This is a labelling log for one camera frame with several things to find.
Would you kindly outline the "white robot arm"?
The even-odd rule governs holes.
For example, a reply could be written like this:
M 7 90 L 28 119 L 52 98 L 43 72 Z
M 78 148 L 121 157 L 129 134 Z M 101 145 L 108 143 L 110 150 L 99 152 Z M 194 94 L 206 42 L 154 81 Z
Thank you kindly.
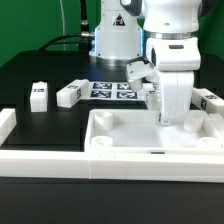
M 160 122 L 187 116 L 201 55 L 198 19 L 218 0 L 101 0 L 101 20 L 89 52 L 96 63 L 126 67 L 131 89 L 156 85 Z

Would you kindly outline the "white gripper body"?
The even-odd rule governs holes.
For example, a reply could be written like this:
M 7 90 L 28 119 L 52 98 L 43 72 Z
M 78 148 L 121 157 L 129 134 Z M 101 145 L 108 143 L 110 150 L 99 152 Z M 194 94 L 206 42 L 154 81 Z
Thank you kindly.
M 166 40 L 149 38 L 146 58 L 126 67 L 127 82 L 133 92 L 143 89 L 142 79 L 156 85 L 155 95 L 160 109 L 160 123 L 184 121 L 194 85 L 194 71 L 200 68 L 198 39 Z

